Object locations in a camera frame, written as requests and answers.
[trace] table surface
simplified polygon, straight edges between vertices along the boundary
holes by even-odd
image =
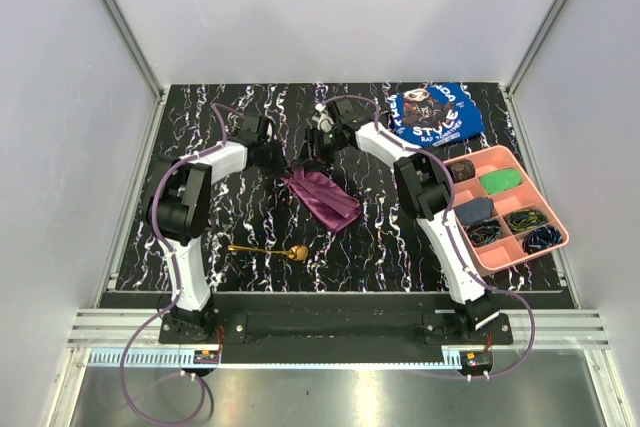
[[[220,138],[212,101],[241,111],[263,113],[276,125],[291,161],[299,151],[314,105],[340,94],[386,98],[420,83],[174,85],[153,148],[153,155],[180,156],[203,150]],[[484,134],[434,149],[442,159],[487,148],[508,147],[522,160],[502,92],[495,83],[462,84],[482,112]],[[228,115],[227,123],[238,119]],[[149,173],[143,187],[144,195]],[[337,157],[327,174],[363,206],[362,217],[338,234],[329,233],[291,194],[281,179],[263,179],[257,169],[232,174],[212,188],[213,229],[203,236],[207,279],[217,291],[424,291],[444,289],[440,264],[426,235],[399,208],[392,171],[355,149]],[[226,252],[225,241],[284,250],[309,247],[304,263],[283,256]],[[512,267],[486,279],[525,291],[561,290],[550,255]],[[169,276],[161,250],[138,209],[118,274],[116,290],[167,291]]]

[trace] drawstring bag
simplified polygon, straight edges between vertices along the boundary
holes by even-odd
[[[311,214],[332,232],[341,231],[362,213],[360,202],[322,172],[296,168],[284,182]]]

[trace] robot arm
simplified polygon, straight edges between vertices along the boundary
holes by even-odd
[[[207,330],[203,310],[211,299],[202,261],[201,237],[208,225],[211,186],[229,174],[257,166],[267,175],[278,175],[286,163],[282,146],[272,138],[273,126],[266,117],[245,113],[240,130],[226,144],[178,169],[167,182],[158,204],[158,225],[173,248],[180,270],[182,295],[172,315],[177,320]],[[160,179],[178,159],[158,160],[144,200],[150,224],[151,203]],[[169,255],[160,244],[165,257]],[[171,284],[175,272],[169,268]]]
[[[393,168],[400,205],[429,238],[440,260],[449,294],[458,306],[462,325],[473,332],[495,319],[500,312],[493,307],[490,294],[469,275],[480,277],[455,217],[448,216],[445,224],[445,209],[451,193],[442,169],[426,156],[414,153],[415,145],[382,126],[376,128],[366,112],[358,112],[348,100],[331,102],[317,110],[318,128],[308,133],[314,142],[315,159],[333,162],[335,151],[352,146]]]

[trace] white wall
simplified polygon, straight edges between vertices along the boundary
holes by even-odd
[[[99,0],[0,0],[0,425],[42,425],[153,101]]]
[[[118,0],[161,82],[509,80],[552,0]]]
[[[640,419],[640,2],[570,0],[516,93],[544,186],[571,232],[585,307],[604,319]]]

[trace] green object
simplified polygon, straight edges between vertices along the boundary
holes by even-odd
[[[515,169],[496,170],[480,177],[480,183],[489,195],[513,189],[520,185],[520,180],[520,172]]]

